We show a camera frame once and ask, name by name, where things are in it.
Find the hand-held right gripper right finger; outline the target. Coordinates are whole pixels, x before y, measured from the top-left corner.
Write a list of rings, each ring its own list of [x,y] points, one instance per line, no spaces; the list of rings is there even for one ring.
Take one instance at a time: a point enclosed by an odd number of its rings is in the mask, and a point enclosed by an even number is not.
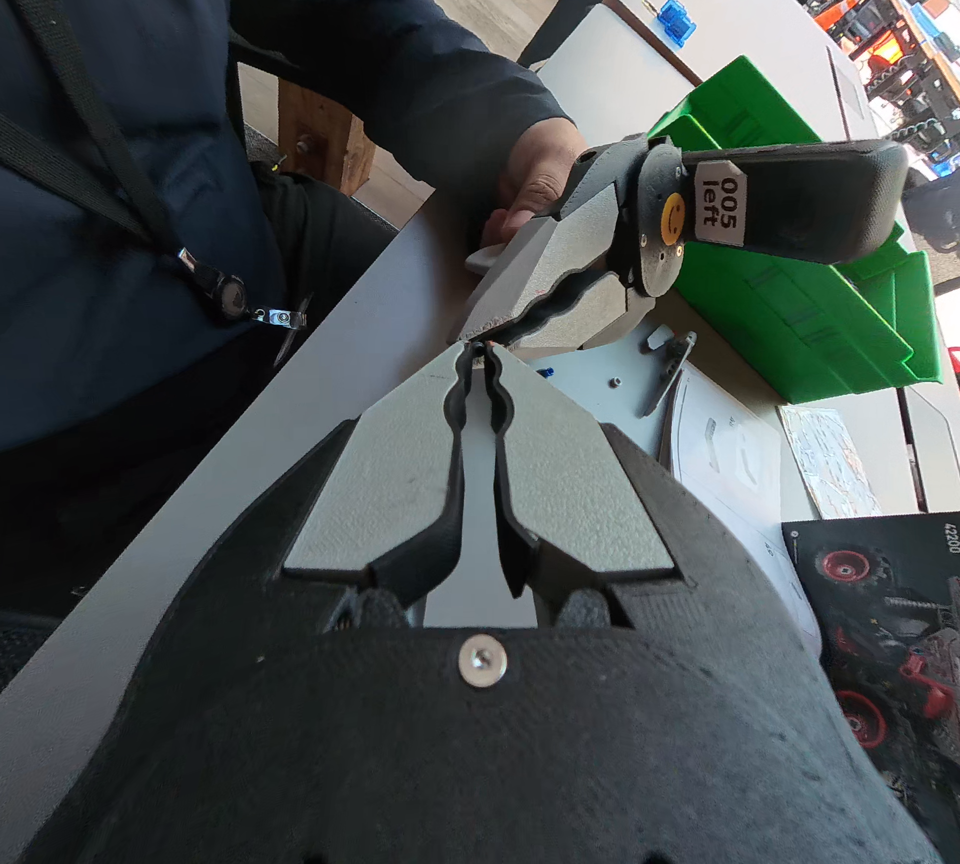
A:
[[[665,580],[676,565],[602,426],[503,346],[484,345],[500,565],[514,597]]]

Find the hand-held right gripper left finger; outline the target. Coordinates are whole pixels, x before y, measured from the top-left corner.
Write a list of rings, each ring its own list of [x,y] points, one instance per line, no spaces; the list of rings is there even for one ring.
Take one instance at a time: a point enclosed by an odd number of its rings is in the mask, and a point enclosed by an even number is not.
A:
[[[452,345],[346,423],[285,573],[383,589],[403,608],[450,576],[462,546],[471,380],[472,347]]]

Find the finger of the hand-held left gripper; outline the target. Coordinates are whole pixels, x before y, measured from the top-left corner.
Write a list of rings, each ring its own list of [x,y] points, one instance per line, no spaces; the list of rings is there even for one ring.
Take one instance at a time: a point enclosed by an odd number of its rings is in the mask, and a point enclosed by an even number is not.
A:
[[[517,321],[567,276],[606,272],[596,263],[614,242],[618,222],[615,186],[606,186],[567,216],[536,217],[503,249],[467,299],[448,342],[496,342],[496,331]],[[583,346],[603,346],[625,334],[625,316]]]
[[[576,351],[626,314],[626,292],[613,271],[571,274],[520,319],[497,330],[495,342],[518,358]]]

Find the person's left forearm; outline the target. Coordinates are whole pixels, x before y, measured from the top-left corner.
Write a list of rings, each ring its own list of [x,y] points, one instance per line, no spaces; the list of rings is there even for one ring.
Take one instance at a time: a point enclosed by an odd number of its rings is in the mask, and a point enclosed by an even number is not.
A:
[[[568,153],[560,176],[585,148],[534,73],[492,53],[434,0],[231,0],[230,20],[445,194],[486,201],[529,131]]]

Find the dark grey lego fin piece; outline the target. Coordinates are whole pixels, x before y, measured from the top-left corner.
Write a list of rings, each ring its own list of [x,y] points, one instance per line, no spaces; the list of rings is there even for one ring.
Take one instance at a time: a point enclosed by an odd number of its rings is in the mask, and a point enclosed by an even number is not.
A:
[[[642,354],[653,355],[659,360],[659,374],[649,398],[641,405],[642,419],[658,410],[688,362],[697,341],[698,334],[694,330],[674,333],[666,325],[661,325],[643,343]]]

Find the black lego set box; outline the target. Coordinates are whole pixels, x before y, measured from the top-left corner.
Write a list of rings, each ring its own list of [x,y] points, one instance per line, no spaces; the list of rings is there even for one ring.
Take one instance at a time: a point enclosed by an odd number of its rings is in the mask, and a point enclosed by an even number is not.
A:
[[[781,529],[854,737],[942,860],[958,862],[958,513]]]

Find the person's left hand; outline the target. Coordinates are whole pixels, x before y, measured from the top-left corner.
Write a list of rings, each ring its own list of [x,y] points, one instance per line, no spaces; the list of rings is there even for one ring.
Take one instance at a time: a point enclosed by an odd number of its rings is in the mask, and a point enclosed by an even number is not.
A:
[[[482,228],[479,246],[510,243],[547,210],[564,193],[574,163],[586,150],[584,137],[567,117],[549,117],[526,129],[500,173],[496,207]]]

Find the green plastic bin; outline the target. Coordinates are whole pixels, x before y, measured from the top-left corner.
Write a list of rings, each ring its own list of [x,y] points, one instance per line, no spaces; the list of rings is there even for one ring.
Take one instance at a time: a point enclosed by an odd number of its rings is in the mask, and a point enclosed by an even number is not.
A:
[[[664,113],[656,134],[682,150],[820,139],[744,55]],[[943,383],[930,263],[906,248],[906,231],[897,209],[882,247],[838,268],[689,243],[674,288],[787,402]]]

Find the white instruction booklet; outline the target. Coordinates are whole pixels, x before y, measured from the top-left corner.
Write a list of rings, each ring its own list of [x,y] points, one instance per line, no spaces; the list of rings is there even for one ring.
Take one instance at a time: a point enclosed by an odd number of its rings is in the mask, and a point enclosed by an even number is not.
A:
[[[690,363],[680,368],[665,420],[661,462],[763,571],[808,653],[819,660],[820,626],[783,537],[782,449],[773,426]]]

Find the storage shelves with bins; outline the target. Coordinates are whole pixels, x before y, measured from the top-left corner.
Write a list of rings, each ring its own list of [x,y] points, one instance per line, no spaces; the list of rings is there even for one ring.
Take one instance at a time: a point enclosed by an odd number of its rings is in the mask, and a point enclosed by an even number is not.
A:
[[[957,172],[958,0],[863,0],[827,34],[856,66],[890,137],[913,150],[926,175]]]

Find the blue plastic clip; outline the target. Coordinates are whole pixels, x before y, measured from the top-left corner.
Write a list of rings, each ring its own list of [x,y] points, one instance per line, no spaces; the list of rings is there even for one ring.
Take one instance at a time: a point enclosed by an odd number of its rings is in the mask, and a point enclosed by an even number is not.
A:
[[[666,0],[656,11],[656,21],[678,48],[685,47],[697,28],[687,8],[678,0]]]

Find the person's lap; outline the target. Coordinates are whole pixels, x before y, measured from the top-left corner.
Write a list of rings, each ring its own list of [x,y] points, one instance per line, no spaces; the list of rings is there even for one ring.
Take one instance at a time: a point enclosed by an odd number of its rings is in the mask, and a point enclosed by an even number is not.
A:
[[[286,280],[311,330],[399,230],[352,197],[251,162]],[[278,331],[228,343],[103,415],[2,453],[2,619],[53,627],[218,443],[285,361]]]

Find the badge reel clip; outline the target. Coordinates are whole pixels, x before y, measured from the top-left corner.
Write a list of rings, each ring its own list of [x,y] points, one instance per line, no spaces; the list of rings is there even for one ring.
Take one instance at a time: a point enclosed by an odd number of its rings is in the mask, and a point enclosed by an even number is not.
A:
[[[304,296],[295,308],[252,307],[246,284],[239,277],[199,261],[186,247],[177,250],[175,259],[180,275],[209,305],[213,318],[227,325],[253,322],[284,330],[285,336],[272,365],[275,369],[282,367],[291,355],[294,342],[308,328],[307,311],[313,293]]]

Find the wooden table leg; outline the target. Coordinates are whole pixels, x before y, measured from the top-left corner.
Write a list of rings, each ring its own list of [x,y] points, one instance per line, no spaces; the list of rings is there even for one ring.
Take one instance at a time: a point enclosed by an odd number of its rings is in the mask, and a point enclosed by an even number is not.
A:
[[[281,168],[353,196],[369,180],[377,147],[343,105],[288,80],[278,81]]]

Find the person's torso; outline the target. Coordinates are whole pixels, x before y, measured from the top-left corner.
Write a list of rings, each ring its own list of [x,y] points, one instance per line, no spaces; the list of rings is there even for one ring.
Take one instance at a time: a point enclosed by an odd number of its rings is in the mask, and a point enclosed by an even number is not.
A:
[[[231,0],[2,0],[2,450],[97,418],[244,330],[186,247],[280,308],[228,116]]]

